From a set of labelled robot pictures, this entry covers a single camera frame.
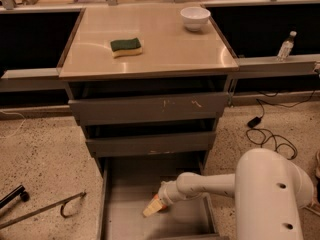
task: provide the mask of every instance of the speckled floor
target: speckled floor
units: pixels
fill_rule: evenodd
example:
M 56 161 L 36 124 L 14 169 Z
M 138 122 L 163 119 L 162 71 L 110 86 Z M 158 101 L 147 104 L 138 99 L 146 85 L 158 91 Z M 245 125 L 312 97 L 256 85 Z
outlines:
M 248 141 L 245 132 L 246 123 L 261 115 L 261 107 L 254 99 L 249 101 L 244 105 L 235 100 L 234 107 L 226 108 L 219 121 L 206 174 L 233 173 L 239 157 L 248 149 L 257 147 Z M 314 154 L 320 148 L 319 96 L 290 109 L 264 107 L 266 114 L 260 127 L 294 143 L 299 153 L 293 162 L 315 182 Z M 20 184 L 31 198 L 26 203 L 16 198 L 2 208 L 0 224 L 81 191 L 85 190 L 87 195 L 67 205 L 65 213 L 74 216 L 64 219 L 59 214 L 60 208 L 56 207 L 0 230 L 0 239 L 96 239 L 102 179 L 69 108 L 55 106 L 4 111 L 21 113 L 25 119 L 18 114 L 0 113 L 0 198 Z M 290 155 L 289 149 L 282 148 L 281 152 Z M 212 204 L 220 235 L 235 240 L 234 200 L 212 195 Z M 320 217 L 307 210 L 301 210 L 300 215 L 304 239 L 318 239 Z

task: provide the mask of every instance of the bottle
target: bottle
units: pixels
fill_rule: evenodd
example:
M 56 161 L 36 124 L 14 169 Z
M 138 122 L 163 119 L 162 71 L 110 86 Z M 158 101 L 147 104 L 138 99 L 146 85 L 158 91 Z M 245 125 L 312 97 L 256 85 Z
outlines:
M 296 31 L 291 31 L 290 36 L 286 40 L 284 40 L 277 56 L 278 61 L 284 61 L 289 56 L 293 48 L 294 38 L 296 35 L 297 35 Z

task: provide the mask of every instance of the green and yellow sponge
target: green and yellow sponge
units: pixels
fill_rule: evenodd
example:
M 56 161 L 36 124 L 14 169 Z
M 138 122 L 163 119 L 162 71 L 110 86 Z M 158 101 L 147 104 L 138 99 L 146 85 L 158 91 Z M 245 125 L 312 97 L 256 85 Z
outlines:
M 139 55 L 142 53 L 141 43 L 138 38 L 114 40 L 110 42 L 110 45 L 113 58 Z

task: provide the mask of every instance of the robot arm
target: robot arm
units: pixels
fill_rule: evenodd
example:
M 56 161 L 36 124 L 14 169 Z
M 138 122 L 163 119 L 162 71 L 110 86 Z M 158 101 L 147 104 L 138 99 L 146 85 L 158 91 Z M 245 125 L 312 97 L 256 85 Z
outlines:
M 162 182 L 158 197 L 166 206 L 204 192 L 234 197 L 237 240 L 302 240 L 298 208 L 310 203 L 313 190 L 301 168 L 273 151 L 253 149 L 241 157 L 235 174 L 183 173 Z

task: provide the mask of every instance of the table top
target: table top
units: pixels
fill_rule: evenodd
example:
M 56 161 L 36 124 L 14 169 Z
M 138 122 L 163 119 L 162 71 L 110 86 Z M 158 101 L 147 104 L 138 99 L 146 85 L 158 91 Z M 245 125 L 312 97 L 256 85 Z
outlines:
M 237 63 L 209 21 L 188 31 L 180 11 L 199 3 L 95 5 L 83 18 L 59 77 L 65 80 L 208 75 Z M 113 58 L 110 42 L 139 38 L 143 52 Z

